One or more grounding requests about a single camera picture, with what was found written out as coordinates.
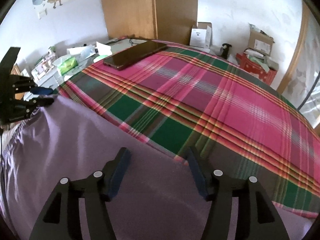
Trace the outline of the black smartphone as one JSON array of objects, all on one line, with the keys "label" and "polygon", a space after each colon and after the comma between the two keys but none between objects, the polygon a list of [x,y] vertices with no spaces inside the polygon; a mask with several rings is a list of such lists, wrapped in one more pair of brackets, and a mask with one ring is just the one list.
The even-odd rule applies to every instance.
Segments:
[{"label": "black smartphone", "polygon": [[103,64],[121,71],[166,48],[165,43],[146,41],[106,57],[103,59]]}]

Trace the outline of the white drawer cabinet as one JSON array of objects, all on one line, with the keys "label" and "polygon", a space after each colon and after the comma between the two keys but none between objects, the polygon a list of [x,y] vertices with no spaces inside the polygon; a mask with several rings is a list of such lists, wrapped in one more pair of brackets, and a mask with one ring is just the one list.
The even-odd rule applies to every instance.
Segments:
[{"label": "white drawer cabinet", "polygon": [[54,64],[55,60],[57,56],[47,55],[39,59],[34,66],[18,65],[18,68],[22,76],[30,77],[38,87],[55,90],[63,82],[63,77]]}]

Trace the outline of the purple fleece garment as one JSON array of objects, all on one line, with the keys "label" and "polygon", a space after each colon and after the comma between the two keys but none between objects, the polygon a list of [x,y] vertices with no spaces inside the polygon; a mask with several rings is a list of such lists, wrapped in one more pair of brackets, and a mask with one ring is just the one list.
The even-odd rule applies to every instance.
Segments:
[{"label": "purple fleece garment", "polygon": [[[202,239],[211,203],[176,161],[61,96],[2,152],[1,218],[18,239]],[[312,223],[275,207],[289,239]]]}]

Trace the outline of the white small box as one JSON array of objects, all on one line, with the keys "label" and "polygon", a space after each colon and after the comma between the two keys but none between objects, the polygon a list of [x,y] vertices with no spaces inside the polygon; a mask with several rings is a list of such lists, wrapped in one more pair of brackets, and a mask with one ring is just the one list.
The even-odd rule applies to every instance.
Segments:
[{"label": "white small box", "polygon": [[212,42],[212,24],[210,22],[197,22],[191,29],[189,45],[209,49]]}]

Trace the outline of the red box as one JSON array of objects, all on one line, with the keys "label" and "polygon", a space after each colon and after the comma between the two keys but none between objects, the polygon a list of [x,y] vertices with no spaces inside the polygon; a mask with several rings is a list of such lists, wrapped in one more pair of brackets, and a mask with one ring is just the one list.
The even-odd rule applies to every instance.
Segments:
[{"label": "red box", "polygon": [[263,59],[249,56],[248,54],[236,54],[240,68],[263,81],[267,85],[271,85],[279,70],[279,64],[274,62],[267,56]]}]

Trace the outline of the wooden wardrobe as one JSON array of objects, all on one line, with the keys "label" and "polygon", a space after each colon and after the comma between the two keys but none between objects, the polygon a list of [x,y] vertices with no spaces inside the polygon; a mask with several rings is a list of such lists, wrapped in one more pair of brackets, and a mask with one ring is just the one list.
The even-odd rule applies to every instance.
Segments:
[{"label": "wooden wardrobe", "polygon": [[109,38],[133,36],[188,45],[198,0],[101,0]]}]

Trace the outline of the pink plaid bed cover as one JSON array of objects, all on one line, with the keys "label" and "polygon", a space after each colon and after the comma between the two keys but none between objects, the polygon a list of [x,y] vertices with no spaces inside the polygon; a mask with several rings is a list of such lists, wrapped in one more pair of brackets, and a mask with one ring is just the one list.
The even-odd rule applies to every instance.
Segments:
[{"label": "pink plaid bed cover", "polygon": [[289,101],[232,63],[168,43],[124,70],[93,63],[55,93],[178,161],[194,146],[232,177],[257,177],[277,207],[319,214],[318,135]]}]

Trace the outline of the brown cardboard box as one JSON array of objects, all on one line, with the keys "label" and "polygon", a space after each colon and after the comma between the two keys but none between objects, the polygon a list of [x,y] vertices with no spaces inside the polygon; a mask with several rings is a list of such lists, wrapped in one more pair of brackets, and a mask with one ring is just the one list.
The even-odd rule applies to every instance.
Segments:
[{"label": "brown cardboard box", "polygon": [[274,39],[253,24],[249,24],[248,49],[255,50],[263,55],[270,56]]}]

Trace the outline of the folding side table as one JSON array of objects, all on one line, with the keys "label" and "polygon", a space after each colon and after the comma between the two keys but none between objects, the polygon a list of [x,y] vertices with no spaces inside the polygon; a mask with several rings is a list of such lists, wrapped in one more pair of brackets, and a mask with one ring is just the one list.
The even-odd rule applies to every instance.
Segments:
[{"label": "folding side table", "polygon": [[58,67],[58,65],[69,57],[76,58],[78,66],[68,71],[65,75],[62,75],[63,80],[66,81],[72,75],[82,71],[89,64],[96,63],[106,57],[146,41],[146,39],[142,38],[115,38],[108,41],[107,44],[96,42],[95,45],[90,44],[82,47],[69,48],[67,49],[67,54],[58,58],[54,64]]}]

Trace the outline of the green tissue pack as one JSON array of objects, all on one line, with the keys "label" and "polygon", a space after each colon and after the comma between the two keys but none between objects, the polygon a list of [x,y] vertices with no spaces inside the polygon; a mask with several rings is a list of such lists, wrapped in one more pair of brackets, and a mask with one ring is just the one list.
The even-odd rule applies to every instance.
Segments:
[{"label": "green tissue pack", "polygon": [[58,65],[57,70],[60,75],[65,75],[68,71],[78,66],[78,62],[75,57],[69,57],[63,63]]}]

